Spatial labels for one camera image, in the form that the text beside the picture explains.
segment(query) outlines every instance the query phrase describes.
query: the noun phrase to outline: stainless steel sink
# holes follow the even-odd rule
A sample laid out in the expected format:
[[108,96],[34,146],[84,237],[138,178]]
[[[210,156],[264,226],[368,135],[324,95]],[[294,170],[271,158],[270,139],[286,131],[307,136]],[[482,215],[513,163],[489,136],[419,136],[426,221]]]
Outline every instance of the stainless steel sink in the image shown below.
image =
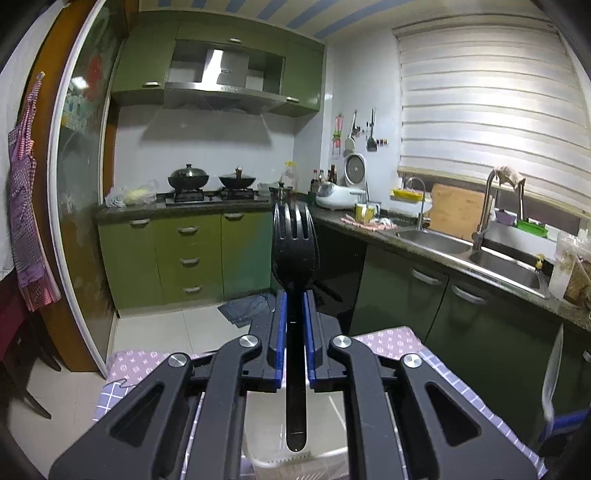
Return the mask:
[[472,253],[468,259],[476,265],[493,271],[497,275],[508,278],[519,285],[533,290],[540,289],[540,277],[535,269],[529,265],[524,265],[513,259],[506,260],[485,250]]
[[402,240],[412,242],[421,247],[430,248],[447,254],[462,254],[470,250],[472,247],[470,242],[428,230],[400,231],[398,236]]

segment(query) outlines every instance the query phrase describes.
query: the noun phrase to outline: ceiling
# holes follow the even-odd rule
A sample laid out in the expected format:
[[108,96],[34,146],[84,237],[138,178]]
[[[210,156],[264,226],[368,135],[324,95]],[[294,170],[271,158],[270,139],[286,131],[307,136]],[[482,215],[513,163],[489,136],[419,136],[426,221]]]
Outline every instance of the ceiling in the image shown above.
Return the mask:
[[530,0],[139,0],[139,9],[237,15],[319,41],[449,15],[497,13],[544,18]]

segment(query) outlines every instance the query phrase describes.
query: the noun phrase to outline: countertop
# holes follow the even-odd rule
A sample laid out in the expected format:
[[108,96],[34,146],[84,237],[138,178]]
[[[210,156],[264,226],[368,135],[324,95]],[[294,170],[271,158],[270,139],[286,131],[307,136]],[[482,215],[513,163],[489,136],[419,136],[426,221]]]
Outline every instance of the countertop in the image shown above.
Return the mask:
[[[273,202],[269,201],[254,201],[254,200],[236,200],[227,201],[223,203],[198,203],[193,205],[169,206],[165,205],[164,199],[159,198],[158,201],[149,205],[136,205],[123,208],[101,208],[96,214],[98,224],[116,223],[126,220],[139,220],[143,218],[170,218],[173,216],[186,216],[192,213],[235,213],[235,212],[256,212],[271,210]],[[376,245],[393,251],[406,250],[419,257],[427,258],[435,261],[447,268],[458,271],[462,274],[469,275],[483,281],[486,284],[492,285],[503,291],[511,293],[523,300],[526,300],[542,309],[558,315],[559,317],[572,322],[584,330],[591,332],[591,322],[589,321],[589,312],[585,309],[571,307],[568,304],[552,297],[544,299],[532,294],[526,290],[516,287],[510,283],[505,283],[501,280],[494,280],[488,277],[483,277],[478,271],[472,270],[469,267],[459,264],[450,258],[439,255],[436,252],[431,252],[421,248],[418,245],[410,244],[396,237],[386,237],[379,232],[372,232],[363,228],[341,222],[340,219],[346,213],[344,211],[331,212],[323,208],[312,206],[310,207],[312,217],[316,221],[325,223],[332,228],[335,228],[345,234],[355,236],[367,243]]]

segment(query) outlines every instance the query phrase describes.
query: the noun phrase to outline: black fork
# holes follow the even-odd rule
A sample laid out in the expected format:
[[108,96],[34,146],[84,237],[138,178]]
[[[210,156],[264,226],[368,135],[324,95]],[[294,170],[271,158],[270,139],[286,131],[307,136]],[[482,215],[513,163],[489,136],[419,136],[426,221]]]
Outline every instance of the black fork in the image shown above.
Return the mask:
[[306,445],[306,368],[304,364],[303,294],[311,286],[320,259],[308,207],[304,216],[296,204],[275,205],[273,274],[287,292],[287,391],[285,424],[287,446],[299,452]]

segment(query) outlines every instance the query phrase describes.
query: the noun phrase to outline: purple tablecloth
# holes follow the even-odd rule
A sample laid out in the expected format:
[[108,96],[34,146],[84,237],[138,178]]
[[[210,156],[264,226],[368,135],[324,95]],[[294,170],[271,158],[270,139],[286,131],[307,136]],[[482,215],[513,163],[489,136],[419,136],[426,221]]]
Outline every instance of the purple tablecloth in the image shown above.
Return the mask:
[[[489,422],[505,435],[516,448],[530,459],[538,472],[538,479],[542,478],[546,473],[547,470],[544,466],[543,460],[532,450],[527,448],[526,445],[517,438],[517,435],[513,433],[509,426],[503,422],[500,417],[495,415],[468,385],[449,370],[431,350],[421,344],[410,328],[399,327],[396,329],[381,330],[379,332],[360,335],[355,338],[370,347],[375,354],[388,358],[400,359],[400,357],[407,353],[418,353],[437,373],[439,373],[465,399],[474,405],[474,407],[484,415]],[[166,359],[170,353],[173,352],[160,353],[128,350],[114,353],[109,359],[107,384],[103,387],[103,390],[100,393],[100,399],[96,406],[93,420],[98,421],[105,415],[105,413],[117,405],[119,400],[126,396],[134,386]],[[198,358],[210,354],[211,353],[191,355],[191,358]],[[197,426],[200,407],[201,405],[199,405],[195,420],[193,421],[193,429],[185,453],[181,480],[184,479],[184,474],[187,468],[187,461],[193,443],[193,435]],[[241,476],[243,479],[254,478],[252,465],[244,457],[241,462]]]

